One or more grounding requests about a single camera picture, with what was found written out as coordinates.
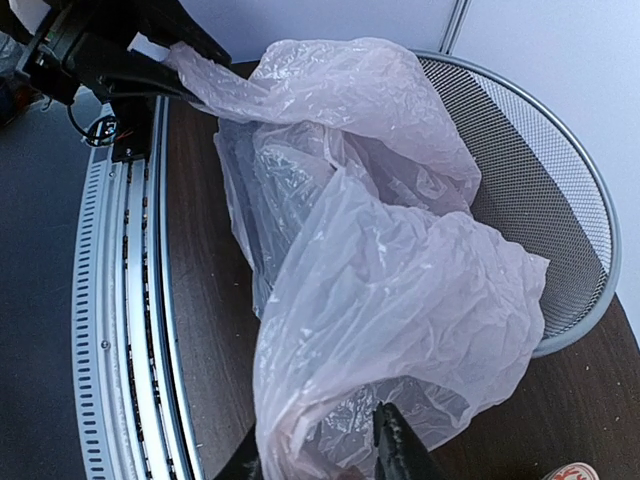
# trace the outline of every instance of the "wooden table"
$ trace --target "wooden table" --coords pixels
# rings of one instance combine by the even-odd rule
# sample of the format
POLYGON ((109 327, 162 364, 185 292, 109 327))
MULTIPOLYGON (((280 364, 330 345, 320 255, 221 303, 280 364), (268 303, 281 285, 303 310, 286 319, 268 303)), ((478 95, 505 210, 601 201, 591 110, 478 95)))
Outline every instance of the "wooden table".
MULTIPOLYGON (((230 231, 213 117, 170 112, 169 235, 178 336, 209 478, 253 423, 259 323, 251 272, 230 231)), ((434 453, 451 479, 534 480, 586 461, 604 480, 640 479, 640 355, 615 299, 583 340, 534 360, 512 398, 434 453)))

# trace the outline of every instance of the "metal frame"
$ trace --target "metal frame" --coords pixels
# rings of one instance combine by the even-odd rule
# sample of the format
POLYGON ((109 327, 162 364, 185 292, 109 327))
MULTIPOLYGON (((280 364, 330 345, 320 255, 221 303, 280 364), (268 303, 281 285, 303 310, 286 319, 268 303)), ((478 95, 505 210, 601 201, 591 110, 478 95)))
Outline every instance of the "metal frame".
POLYGON ((471 0, 456 0, 453 5, 451 17, 449 23, 445 28, 444 35, 440 41, 438 51, 443 55, 451 55, 453 53, 453 47, 455 47, 458 41, 458 36, 462 30, 462 25, 467 16, 467 11, 471 5, 471 0))
POLYGON ((607 279, 607 284, 604 287, 597 303, 593 306, 591 311, 582 320, 580 320, 580 322, 578 322, 575 326, 573 326, 565 333, 548 339, 543 339, 542 342, 540 342, 540 345, 538 345, 538 347, 533 352, 533 357, 542 357, 568 347, 569 345, 575 343, 576 341, 584 337, 587 333, 589 333, 591 329, 595 327, 598 321, 604 316, 607 308, 609 308, 609 304, 611 303, 615 295, 615 288, 618 284, 618 279, 620 278, 620 270, 622 267, 622 245, 618 216, 613 205, 613 200, 611 199, 611 194, 609 193, 606 184, 602 180, 602 176, 598 171, 598 168, 587 153, 586 149, 578 141, 571 130, 569 130, 569 128, 564 123, 562 123, 562 121, 551 110, 545 107, 540 101, 538 101, 533 95, 529 94, 526 90, 518 87, 517 85, 501 77, 500 75, 487 70, 486 68, 475 65, 471 62, 450 57, 448 55, 443 55, 441 53, 424 51, 414 51, 414 53, 419 58, 449 63, 451 65, 455 65, 471 72, 477 73, 512 91, 513 93, 527 101, 547 120, 549 120, 549 122, 551 122, 553 126, 564 135, 571 146, 582 157, 582 160, 587 166, 587 169, 589 170, 593 181, 600 191, 602 202, 604 203, 607 216, 609 217, 609 225, 611 228, 611 268, 608 272, 609 276, 607 279))
POLYGON ((94 149, 73 279, 74 386, 89 480, 202 480, 171 303, 166 216, 168 100, 151 155, 94 149))

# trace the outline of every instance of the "shoe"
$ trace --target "shoe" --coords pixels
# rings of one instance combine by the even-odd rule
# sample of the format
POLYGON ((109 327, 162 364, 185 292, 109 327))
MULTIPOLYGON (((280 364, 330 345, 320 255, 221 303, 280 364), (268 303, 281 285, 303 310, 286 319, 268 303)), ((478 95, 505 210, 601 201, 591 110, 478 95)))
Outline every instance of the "shoe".
POLYGON ((600 480, 600 477, 590 465, 577 462, 551 472, 543 480, 600 480))

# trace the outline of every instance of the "white wall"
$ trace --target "white wall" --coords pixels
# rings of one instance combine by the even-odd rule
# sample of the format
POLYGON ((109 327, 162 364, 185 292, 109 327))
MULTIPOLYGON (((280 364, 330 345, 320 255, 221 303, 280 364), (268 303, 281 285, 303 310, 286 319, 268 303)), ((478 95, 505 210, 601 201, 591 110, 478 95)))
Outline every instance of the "white wall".
POLYGON ((454 0, 181 0, 234 61, 257 60, 285 38, 377 36, 437 50, 454 0))
POLYGON ((640 338, 640 1, 473 0, 454 55, 528 90, 593 157, 618 211, 618 294, 640 338))

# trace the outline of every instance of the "black cable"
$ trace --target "black cable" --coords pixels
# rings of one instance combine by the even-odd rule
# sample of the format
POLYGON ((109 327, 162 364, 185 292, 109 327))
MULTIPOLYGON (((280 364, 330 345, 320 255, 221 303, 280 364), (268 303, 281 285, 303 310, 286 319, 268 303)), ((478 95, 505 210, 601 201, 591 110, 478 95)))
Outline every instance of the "black cable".
MULTIPOLYGON (((114 131, 111 133, 103 133, 101 135, 91 135, 89 132, 86 132, 80 125, 78 125, 78 122, 76 122, 76 119, 73 116, 73 110, 71 110, 71 105, 67 105, 67 114, 69 115, 69 120, 71 121, 71 125, 73 125, 73 128, 75 128, 80 135, 82 135, 84 138, 86 138, 91 142, 101 142, 102 140, 106 140, 107 138, 110 138, 117 133, 116 131, 114 131)), ((117 130, 117 119, 113 115, 105 115, 104 117, 99 118, 94 122, 94 125, 97 125, 100 122, 107 122, 107 121, 116 121, 116 130, 117 130)))

